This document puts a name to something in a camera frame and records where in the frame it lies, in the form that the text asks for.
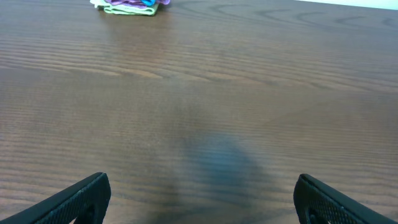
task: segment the table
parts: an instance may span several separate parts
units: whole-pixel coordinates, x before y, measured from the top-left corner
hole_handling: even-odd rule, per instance
[[[298,223],[308,173],[398,221],[395,11],[0,6],[0,219],[106,172],[105,223]]]

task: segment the light green towel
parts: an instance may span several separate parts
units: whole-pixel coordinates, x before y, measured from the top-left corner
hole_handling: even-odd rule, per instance
[[[153,16],[156,13],[159,4],[154,4],[153,6],[147,6],[145,9],[140,9],[137,7],[117,5],[112,6],[104,0],[90,0],[94,7],[97,9],[104,9],[107,13],[118,14],[118,15],[145,15]]]

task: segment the black object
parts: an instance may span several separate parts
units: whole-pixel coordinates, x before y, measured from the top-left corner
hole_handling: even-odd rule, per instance
[[[294,188],[300,224],[397,224],[308,174]]]
[[[110,198],[108,176],[99,172],[0,221],[0,224],[69,224],[75,218],[74,224],[100,224],[105,217]]]

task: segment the stack of cloths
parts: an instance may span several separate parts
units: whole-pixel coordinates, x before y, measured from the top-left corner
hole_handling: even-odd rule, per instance
[[[107,13],[119,15],[153,16],[159,4],[168,4],[170,0],[90,0],[94,7]]]

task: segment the purple cloth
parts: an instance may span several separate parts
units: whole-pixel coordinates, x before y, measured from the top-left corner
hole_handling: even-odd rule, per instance
[[[140,9],[145,9],[147,6],[141,2],[141,0],[105,0],[107,3],[112,4],[113,6],[124,5],[130,7],[137,7]],[[169,4],[170,0],[156,0],[156,3],[159,4]]]

